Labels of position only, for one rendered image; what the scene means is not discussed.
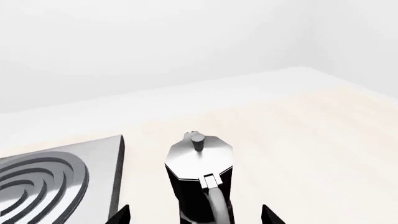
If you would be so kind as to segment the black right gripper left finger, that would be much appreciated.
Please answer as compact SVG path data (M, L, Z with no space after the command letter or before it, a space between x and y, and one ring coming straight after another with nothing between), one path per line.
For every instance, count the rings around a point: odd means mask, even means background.
M114 214L106 224L130 224L131 214L129 205L123 206L116 214Z

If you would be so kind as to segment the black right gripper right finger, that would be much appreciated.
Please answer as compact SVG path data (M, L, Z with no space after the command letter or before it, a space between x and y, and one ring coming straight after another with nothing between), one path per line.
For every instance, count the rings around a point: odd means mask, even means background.
M285 224L267 205L262 205L262 224Z

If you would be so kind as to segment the silver electric stove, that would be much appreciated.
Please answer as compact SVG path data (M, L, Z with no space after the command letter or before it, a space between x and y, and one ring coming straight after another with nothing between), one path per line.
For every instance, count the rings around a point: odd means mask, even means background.
M0 158L0 224L106 224L123 160L122 136Z

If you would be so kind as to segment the silver moka pot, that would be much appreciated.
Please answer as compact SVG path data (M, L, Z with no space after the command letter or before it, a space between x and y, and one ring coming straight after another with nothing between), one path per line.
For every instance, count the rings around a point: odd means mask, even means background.
M187 132L170 148L165 168L180 224L235 224L230 199L233 148L216 136Z

